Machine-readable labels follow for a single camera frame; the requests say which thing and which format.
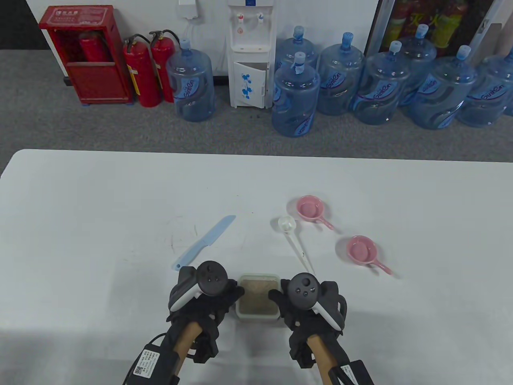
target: black glove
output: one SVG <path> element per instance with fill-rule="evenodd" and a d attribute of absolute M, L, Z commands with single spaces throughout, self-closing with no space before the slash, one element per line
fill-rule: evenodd
<path fill-rule="evenodd" d="M 178 284 L 171 290 L 171 294 L 177 287 Z M 237 286 L 237 281 L 229 279 L 221 295 L 211 297 L 201 294 L 198 298 L 192 298 L 181 309 L 167 317 L 167 321 L 171 321 L 171 327 L 162 344 L 173 349 L 182 330 L 189 323 L 197 322 L 203 331 L 194 341 L 192 349 L 195 349 L 196 353 L 191 358 L 194 362 L 205 363 L 210 357 L 215 357 L 218 353 L 215 342 L 219 337 L 218 325 L 230 307 L 243 295 L 244 288 Z"/>
<path fill-rule="evenodd" d="M 347 354 L 337 342 L 337 337 L 342 335 L 342 331 L 335 330 L 320 314 L 295 307 L 287 295 L 289 282 L 288 279 L 282 279 L 283 293 L 279 290 L 270 290 L 268 297 L 278 305 L 281 317 L 288 328 L 292 330 L 292 335 L 289 338 L 292 359 L 296 360 L 301 368 L 311 368 L 315 360 L 312 359 L 312 350 L 307 344 L 307 339 L 318 335 L 337 360 L 338 365 L 349 364 Z M 320 288 L 321 295 L 326 300 L 333 303 L 334 306 L 340 305 L 339 311 L 345 320 L 347 303 L 345 298 L 339 294 L 337 283 L 325 281 L 320 284 Z"/>

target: wall outlet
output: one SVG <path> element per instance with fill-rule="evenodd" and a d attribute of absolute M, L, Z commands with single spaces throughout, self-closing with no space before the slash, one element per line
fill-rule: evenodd
<path fill-rule="evenodd" d="M 198 16 L 198 6 L 196 0 L 178 0 L 178 15 L 188 20 Z"/>

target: water dispenser cabinet door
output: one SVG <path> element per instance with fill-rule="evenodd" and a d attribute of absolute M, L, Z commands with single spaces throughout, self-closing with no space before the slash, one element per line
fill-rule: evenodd
<path fill-rule="evenodd" d="M 238 101 L 247 105 L 264 108 L 265 80 L 267 63 L 233 63 L 235 91 Z"/>

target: fire extinguisher hose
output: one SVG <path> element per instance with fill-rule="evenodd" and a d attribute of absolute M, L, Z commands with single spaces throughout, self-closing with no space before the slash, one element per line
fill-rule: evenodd
<path fill-rule="evenodd" d="M 136 37 L 140 37 L 141 39 L 143 39 L 144 41 L 146 41 L 149 45 L 151 44 L 150 43 L 150 40 L 148 40 L 146 37 L 142 36 L 141 34 L 139 33 L 136 33 L 134 35 L 132 35 L 131 37 L 129 37 L 128 39 L 126 39 L 126 43 L 127 43 L 127 53 L 130 53 L 130 51 L 132 50 L 132 46 L 133 46 L 133 42 L 135 40 Z"/>
<path fill-rule="evenodd" d="M 151 44 L 150 44 L 151 48 L 153 48 L 153 46 L 156 44 L 156 42 L 162 38 L 162 36 L 164 35 L 165 32 L 172 34 L 173 37 L 176 39 L 176 43 L 178 44 L 178 46 L 180 46 L 180 39 L 178 38 L 178 35 L 176 33 L 174 33 L 173 31 L 171 31 L 170 29 L 164 29 L 162 31 L 151 31 L 150 32 L 150 35 L 153 35 L 153 40 L 151 41 Z"/>

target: pink measuring cup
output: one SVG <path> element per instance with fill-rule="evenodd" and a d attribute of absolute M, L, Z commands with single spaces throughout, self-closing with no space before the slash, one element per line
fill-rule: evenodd
<path fill-rule="evenodd" d="M 313 195 L 305 195 L 299 198 L 296 204 L 299 216 L 308 222 L 322 222 L 330 230 L 333 230 L 333 225 L 329 223 L 324 217 L 324 203 Z"/>
<path fill-rule="evenodd" d="M 373 264 L 381 268 L 385 273 L 392 275 L 392 270 L 378 261 L 378 249 L 374 242 L 363 235 L 357 235 L 349 240 L 347 255 L 358 265 Z"/>

